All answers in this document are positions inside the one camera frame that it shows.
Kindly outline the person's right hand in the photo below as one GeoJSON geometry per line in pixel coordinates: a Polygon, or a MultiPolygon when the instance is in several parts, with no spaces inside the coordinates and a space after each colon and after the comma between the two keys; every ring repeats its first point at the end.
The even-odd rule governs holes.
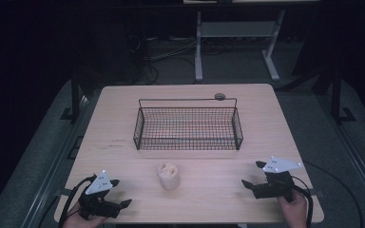
{"type": "Polygon", "coordinates": [[[283,213],[284,220],[289,228],[307,228],[307,201],[303,195],[292,191],[291,202],[284,197],[278,197],[278,203],[283,213]]]}

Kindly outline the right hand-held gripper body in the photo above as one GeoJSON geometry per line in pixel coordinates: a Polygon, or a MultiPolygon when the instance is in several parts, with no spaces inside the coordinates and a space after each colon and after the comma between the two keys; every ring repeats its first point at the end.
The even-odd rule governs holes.
{"type": "Polygon", "coordinates": [[[290,170],[298,169],[302,164],[278,157],[271,157],[261,168],[266,176],[266,183],[253,186],[256,199],[284,197],[288,202],[293,200],[292,188],[295,186],[290,170]]]}

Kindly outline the black wire basket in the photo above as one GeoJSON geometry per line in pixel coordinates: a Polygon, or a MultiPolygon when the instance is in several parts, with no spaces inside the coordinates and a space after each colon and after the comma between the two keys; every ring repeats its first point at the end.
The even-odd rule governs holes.
{"type": "Polygon", "coordinates": [[[238,150],[237,104],[235,98],[141,99],[133,141],[142,150],[238,150]]]}

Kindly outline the black metal stand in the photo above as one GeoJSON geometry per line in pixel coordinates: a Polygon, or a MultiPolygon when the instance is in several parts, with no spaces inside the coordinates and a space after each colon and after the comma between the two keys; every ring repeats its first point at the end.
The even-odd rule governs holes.
{"type": "Polygon", "coordinates": [[[355,116],[348,107],[340,104],[341,101],[341,75],[336,68],[332,78],[331,116],[337,124],[355,122],[355,116]]]}
{"type": "Polygon", "coordinates": [[[85,95],[81,89],[80,80],[77,74],[73,74],[70,80],[71,107],[64,109],[61,120],[70,121],[72,124],[79,119],[85,104],[85,95]]]}

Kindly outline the person's left hand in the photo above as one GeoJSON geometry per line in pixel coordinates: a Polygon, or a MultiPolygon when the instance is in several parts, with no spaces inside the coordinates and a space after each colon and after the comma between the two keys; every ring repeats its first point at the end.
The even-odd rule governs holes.
{"type": "Polygon", "coordinates": [[[73,207],[68,211],[67,218],[63,224],[63,228],[98,228],[106,221],[106,217],[90,217],[84,219],[80,216],[79,210],[81,205],[75,203],[73,207]]]}

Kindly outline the white metal desk frame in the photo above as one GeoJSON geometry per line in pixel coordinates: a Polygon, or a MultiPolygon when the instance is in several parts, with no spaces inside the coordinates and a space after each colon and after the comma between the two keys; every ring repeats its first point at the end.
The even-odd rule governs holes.
{"type": "Polygon", "coordinates": [[[194,54],[195,81],[203,80],[202,39],[203,38],[269,38],[270,44],[262,51],[264,63],[273,81],[280,80],[272,59],[272,54],[279,37],[285,11],[281,10],[275,21],[249,22],[207,22],[202,20],[202,13],[197,12],[196,49],[194,54]]]}

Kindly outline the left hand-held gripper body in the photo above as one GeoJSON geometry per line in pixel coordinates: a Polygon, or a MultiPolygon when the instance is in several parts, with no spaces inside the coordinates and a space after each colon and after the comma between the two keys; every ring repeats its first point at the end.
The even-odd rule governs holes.
{"type": "Polygon", "coordinates": [[[103,171],[84,190],[78,199],[81,205],[80,214],[84,219],[88,219],[90,216],[114,219],[118,217],[120,205],[105,200],[105,196],[113,188],[110,181],[106,171],[103,171]]]}

